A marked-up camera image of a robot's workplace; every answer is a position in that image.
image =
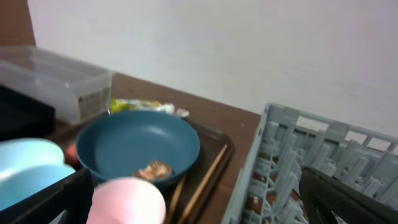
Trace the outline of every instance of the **label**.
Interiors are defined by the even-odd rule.
[[[79,96],[80,119],[86,120],[104,112],[108,109],[110,99],[110,87],[103,88],[102,90],[90,93],[89,95]]]

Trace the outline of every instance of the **container lid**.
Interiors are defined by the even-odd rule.
[[[67,88],[84,85],[113,74],[112,71],[33,46],[0,47],[0,82],[40,80]]]

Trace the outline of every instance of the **black box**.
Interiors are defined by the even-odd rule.
[[[0,85],[0,141],[42,138],[55,129],[55,109]]]

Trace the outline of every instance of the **white wall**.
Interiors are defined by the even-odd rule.
[[[398,1],[30,0],[39,47],[260,113],[398,136]]]

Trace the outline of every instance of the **red object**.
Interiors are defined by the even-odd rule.
[[[75,143],[70,145],[67,151],[65,152],[65,163],[73,167],[78,166],[80,164],[79,159],[77,158]]]

